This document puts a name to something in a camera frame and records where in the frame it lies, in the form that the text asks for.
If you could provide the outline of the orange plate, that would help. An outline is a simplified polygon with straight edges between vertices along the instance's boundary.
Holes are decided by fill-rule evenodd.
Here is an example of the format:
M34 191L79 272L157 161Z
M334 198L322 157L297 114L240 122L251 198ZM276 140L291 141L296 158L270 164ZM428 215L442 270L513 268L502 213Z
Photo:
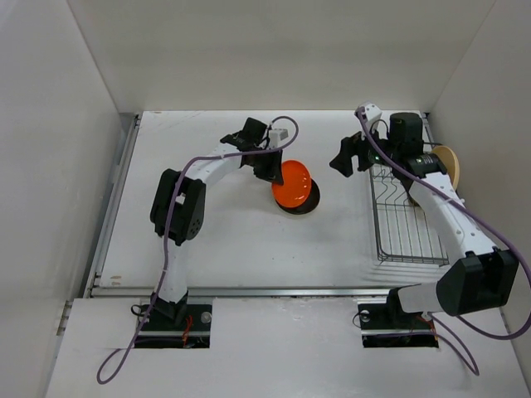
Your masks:
M288 211L307 205L312 192L312 179L308 168L300 161L286 160L281 164L283 183L273 182L271 192L275 202Z

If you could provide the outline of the black plate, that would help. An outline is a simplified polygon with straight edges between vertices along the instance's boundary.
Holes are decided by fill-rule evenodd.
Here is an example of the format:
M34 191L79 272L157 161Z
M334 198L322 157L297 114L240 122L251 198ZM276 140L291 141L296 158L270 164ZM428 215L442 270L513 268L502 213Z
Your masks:
M280 203L277 203L279 208L291 215L302 216L312 212L319 204L320 201L320 190L318 184L314 179L311 180L311 189L306 200L296 207L286 207L282 206Z

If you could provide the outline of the beige cartoon plate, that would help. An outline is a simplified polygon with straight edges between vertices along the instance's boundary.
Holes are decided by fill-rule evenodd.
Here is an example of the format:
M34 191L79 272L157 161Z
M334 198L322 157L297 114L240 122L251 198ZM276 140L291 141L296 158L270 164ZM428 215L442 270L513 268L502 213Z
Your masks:
M451 148L445 145L435 146L431 152L444 164L451 180L451 185L456 191L460 181L460 164L457 155Z

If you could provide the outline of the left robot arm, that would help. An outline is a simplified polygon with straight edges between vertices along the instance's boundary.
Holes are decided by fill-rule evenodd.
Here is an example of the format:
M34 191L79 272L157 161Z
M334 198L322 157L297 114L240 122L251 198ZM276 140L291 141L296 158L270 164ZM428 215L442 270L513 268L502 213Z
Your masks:
M249 118L240 131L221 138L210 154L191 159L181 171L162 173L149 219L163 238L163 270L149 308L165 327L178 328L185 321L187 271L179 247L202 228L207 189L244 166L261 180L282 183L282 149L288 138L287 129Z

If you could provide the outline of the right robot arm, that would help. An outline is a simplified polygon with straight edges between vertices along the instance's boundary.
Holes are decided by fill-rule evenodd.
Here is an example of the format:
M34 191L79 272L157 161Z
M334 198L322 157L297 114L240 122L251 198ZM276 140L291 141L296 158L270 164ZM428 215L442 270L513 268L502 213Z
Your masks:
M401 327L415 313L458 316L505 306L519 261L511 250L497 247L458 197L455 187L460 172L455 153L442 145L425 148L418 114L392 114L385 124L386 138L380 138L377 131L382 111L375 104L358 107L355 115L362 129L342 139L330 167L345 177L375 164L390 167L410 201L424 211L451 266L434 283L392 290L384 307L386 320ZM357 167L353 158L358 160Z

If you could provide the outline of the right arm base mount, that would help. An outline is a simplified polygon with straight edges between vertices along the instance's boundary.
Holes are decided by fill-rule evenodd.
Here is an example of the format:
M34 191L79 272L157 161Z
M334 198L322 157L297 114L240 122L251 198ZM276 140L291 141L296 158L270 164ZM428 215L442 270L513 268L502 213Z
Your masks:
M438 348L432 321L419 313L392 315L385 303L358 304L358 325L364 348Z

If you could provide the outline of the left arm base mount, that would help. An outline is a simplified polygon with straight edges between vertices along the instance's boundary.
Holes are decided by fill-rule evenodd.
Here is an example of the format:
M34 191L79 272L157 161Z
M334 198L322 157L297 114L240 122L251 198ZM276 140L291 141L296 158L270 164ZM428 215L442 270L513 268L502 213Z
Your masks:
M135 338L137 349L206 349L210 347L212 305L190 303L174 322L153 309Z

